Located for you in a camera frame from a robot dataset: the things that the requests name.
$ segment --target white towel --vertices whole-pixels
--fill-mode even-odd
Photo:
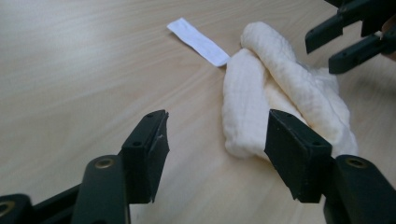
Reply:
[[[227,63],[222,108],[225,146],[246,158],[263,152],[270,108],[293,114],[332,144],[332,155],[356,155],[349,110],[335,76],[297,62],[289,42],[263,22],[249,24],[242,49]]]

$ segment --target black plastic claw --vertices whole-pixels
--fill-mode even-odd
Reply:
[[[332,168],[332,181],[350,223],[395,223],[396,191],[370,161],[351,155],[338,156]]]
[[[127,208],[121,158],[107,155],[90,161],[71,223],[130,223]]]
[[[372,35],[334,54],[329,59],[329,72],[336,75],[343,74],[366,62],[382,51],[383,45],[380,43],[379,36]]]
[[[310,53],[343,34],[343,18],[333,16],[310,30],[305,36],[306,52]]]
[[[361,36],[369,36],[361,42],[342,50],[329,59],[331,74],[342,74],[366,62],[378,53],[392,53],[396,39],[392,32],[386,32],[382,39],[374,36],[382,25],[396,14],[394,0],[325,0],[339,7],[337,14],[309,31],[305,36],[306,52],[329,43],[343,34],[343,28],[362,21]]]
[[[169,152],[164,110],[147,114],[122,145],[128,203],[154,202]]]
[[[366,62],[379,53],[390,54],[396,50],[396,25],[385,32],[382,39],[371,35],[329,59],[329,72],[342,74]]]
[[[265,153],[294,199],[318,203],[332,145],[293,115],[270,110]]]

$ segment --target white label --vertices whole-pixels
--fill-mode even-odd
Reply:
[[[183,18],[168,24],[171,30],[184,43],[195,49],[202,57],[207,59],[216,67],[223,66],[228,62],[230,56],[216,45],[212,40],[201,34],[195,27]]]

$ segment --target wood grain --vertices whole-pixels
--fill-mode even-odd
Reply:
[[[333,13],[321,0],[0,1],[0,195],[39,203],[73,187],[90,160],[118,153],[145,114],[166,109],[171,152],[156,202],[132,205],[133,223],[325,223],[322,204],[293,201],[271,164],[226,153],[225,69],[166,24],[184,17],[232,55],[243,28],[265,21],[302,62],[327,66],[360,31],[306,55],[305,33]],[[378,56],[339,78],[361,155],[393,186],[395,64]]]

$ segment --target metal screw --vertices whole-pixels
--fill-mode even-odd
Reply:
[[[106,169],[114,164],[114,161],[109,158],[104,158],[96,162],[95,167],[98,169]]]
[[[5,201],[0,202],[0,217],[8,214],[15,207],[15,202],[13,201]]]
[[[340,11],[341,11],[341,12],[346,12],[346,11],[347,11],[347,7],[341,7],[341,8],[340,8]]]
[[[346,158],[346,163],[350,166],[359,168],[359,169],[365,169],[367,168],[367,163],[365,161],[361,161],[359,159],[355,158]]]

